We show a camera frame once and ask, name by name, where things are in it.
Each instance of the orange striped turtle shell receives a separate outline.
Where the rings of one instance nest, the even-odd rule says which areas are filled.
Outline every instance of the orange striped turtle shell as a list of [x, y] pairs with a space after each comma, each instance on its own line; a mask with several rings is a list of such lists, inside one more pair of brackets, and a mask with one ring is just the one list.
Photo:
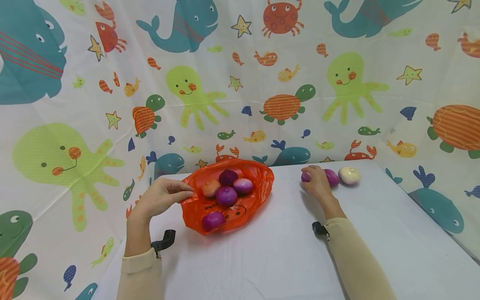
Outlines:
[[268, 98], [264, 103], [264, 111], [277, 120], [291, 118], [299, 111], [300, 100], [293, 95], [276, 95]]
[[435, 133], [447, 144], [462, 150], [480, 149], [480, 109], [467, 105], [439, 108], [432, 122]]

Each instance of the turtle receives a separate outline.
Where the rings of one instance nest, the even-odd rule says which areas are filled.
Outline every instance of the turtle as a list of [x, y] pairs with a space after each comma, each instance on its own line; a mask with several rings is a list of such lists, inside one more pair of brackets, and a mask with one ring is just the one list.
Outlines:
[[281, 94], [268, 98], [264, 103], [264, 110], [260, 113], [266, 115], [266, 121], [273, 122], [276, 119], [279, 125], [283, 125], [286, 119], [296, 120], [299, 117], [297, 113], [304, 113], [305, 107], [300, 106], [300, 102], [312, 99], [315, 93], [313, 85], [302, 85], [295, 96]]
[[155, 112], [165, 106], [165, 100], [160, 95], [151, 95], [147, 98], [145, 106], [137, 106], [132, 110], [135, 129], [140, 138], [146, 137], [149, 128], [156, 129], [157, 124], [162, 120], [161, 116], [156, 116]]
[[428, 137], [442, 139], [440, 149], [452, 153], [455, 148], [467, 150], [472, 159], [480, 158], [480, 109], [468, 105], [447, 105], [439, 108], [433, 119]]

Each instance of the yellow fish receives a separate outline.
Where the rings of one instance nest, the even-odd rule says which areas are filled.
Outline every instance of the yellow fish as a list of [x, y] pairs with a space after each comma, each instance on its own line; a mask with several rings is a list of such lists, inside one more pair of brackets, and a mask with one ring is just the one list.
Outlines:
[[417, 146], [411, 143], [398, 142], [396, 146], [392, 145], [390, 141], [387, 141], [387, 146], [392, 149], [395, 154], [403, 158], [411, 158], [417, 154]]
[[138, 84], [139, 84], [138, 78], [135, 78], [135, 84], [125, 84], [125, 87], [123, 88], [123, 91], [125, 92], [125, 96], [131, 97], [135, 92], [138, 90]]
[[257, 143], [261, 142], [265, 139], [266, 135], [262, 130], [257, 130], [255, 132], [252, 132], [250, 137], [244, 137], [243, 141], [244, 142], [251, 142], [251, 143]]
[[142, 156], [142, 159], [140, 160], [140, 176], [137, 177], [138, 180], [142, 180], [142, 178], [144, 177], [144, 173], [145, 173], [145, 167], [147, 165], [147, 161], [145, 160], [145, 157]]
[[290, 81], [295, 75], [297, 75], [297, 72], [300, 70], [299, 66], [295, 66], [295, 70], [290, 71], [288, 68], [286, 68], [284, 71], [280, 71], [278, 73], [278, 81], [280, 82], [288, 82]]

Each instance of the cartoon crab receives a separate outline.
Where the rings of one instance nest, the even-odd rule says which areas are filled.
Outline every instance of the cartoon crab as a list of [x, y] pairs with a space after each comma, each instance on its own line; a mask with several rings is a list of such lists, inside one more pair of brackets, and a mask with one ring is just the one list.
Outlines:
[[117, 24], [115, 23], [115, 16], [113, 14], [112, 8], [105, 3], [103, 3], [103, 9], [95, 4], [96, 11], [104, 18], [109, 21], [112, 21], [113, 26], [107, 25], [102, 22], [95, 22], [96, 29], [100, 35], [100, 40], [102, 41], [103, 49], [106, 53], [113, 51], [113, 49], [118, 50], [121, 53], [121, 49], [125, 50], [125, 46], [120, 44], [120, 42], [127, 45], [127, 41], [118, 37], [115, 28]]
[[350, 153], [345, 156], [345, 160], [375, 159], [375, 156], [377, 156], [377, 148], [375, 147], [370, 148], [370, 146], [367, 146], [367, 151], [372, 155], [372, 157], [363, 152], [352, 152], [352, 150], [360, 146], [360, 144], [361, 141], [357, 142], [357, 139], [350, 144]]
[[224, 145], [220, 146], [219, 144], [216, 144], [216, 157], [215, 157], [216, 162], [224, 161], [232, 158], [239, 158], [240, 150], [237, 147], [235, 147], [235, 149], [230, 148], [230, 152], [235, 154], [237, 157], [233, 157], [231, 155], [218, 155], [218, 153], [222, 151], [223, 148], [225, 148]]
[[302, 0], [296, 0], [299, 2], [299, 6], [295, 7], [287, 2], [279, 2], [270, 4], [270, 0], [267, 0], [268, 6], [264, 11], [264, 23], [265, 27], [262, 31], [265, 31], [264, 36], [268, 34], [268, 38], [272, 33], [282, 35], [287, 32], [291, 32], [295, 36], [295, 30], [300, 34], [300, 29], [305, 28], [302, 22], [298, 21], [298, 11], [301, 8]]

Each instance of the white table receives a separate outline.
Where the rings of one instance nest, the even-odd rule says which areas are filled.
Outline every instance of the white table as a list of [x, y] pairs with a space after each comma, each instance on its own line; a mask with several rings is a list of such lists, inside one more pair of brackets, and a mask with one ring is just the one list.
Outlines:
[[[480, 299], [480, 267], [431, 220], [382, 168], [369, 160], [321, 164], [357, 168], [355, 188], [334, 195], [383, 267], [398, 300]], [[177, 231], [162, 252], [166, 300], [343, 300], [326, 242], [312, 222], [320, 207], [299, 185], [302, 166], [273, 167], [269, 200], [246, 226], [203, 237], [186, 228], [180, 205], [152, 220], [154, 240]], [[186, 174], [169, 176], [183, 179]], [[94, 300], [115, 299], [125, 242]]]

